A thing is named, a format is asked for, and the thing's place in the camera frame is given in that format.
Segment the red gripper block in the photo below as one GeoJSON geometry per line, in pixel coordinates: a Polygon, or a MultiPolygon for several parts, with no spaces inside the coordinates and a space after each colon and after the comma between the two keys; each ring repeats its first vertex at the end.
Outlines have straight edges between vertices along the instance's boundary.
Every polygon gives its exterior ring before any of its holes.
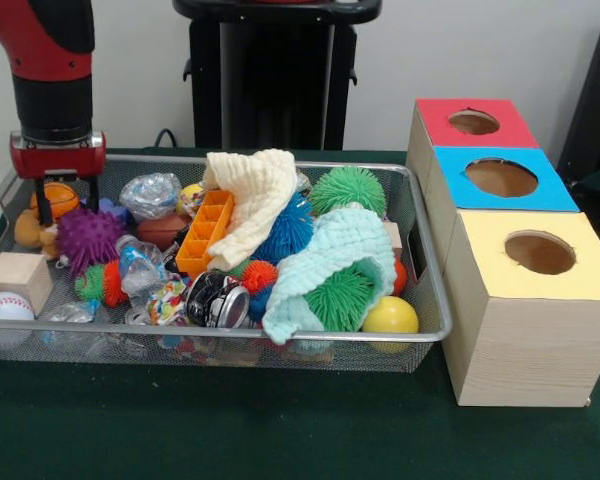
{"type": "Polygon", "coordinates": [[[86,206],[99,212],[99,177],[106,162],[106,137],[102,131],[67,144],[34,142],[12,131],[10,135],[11,161],[22,179],[35,179],[35,194],[39,220],[43,226],[53,224],[51,204],[45,194],[44,178],[75,175],[87,178],[89,187],[86,206]]]}

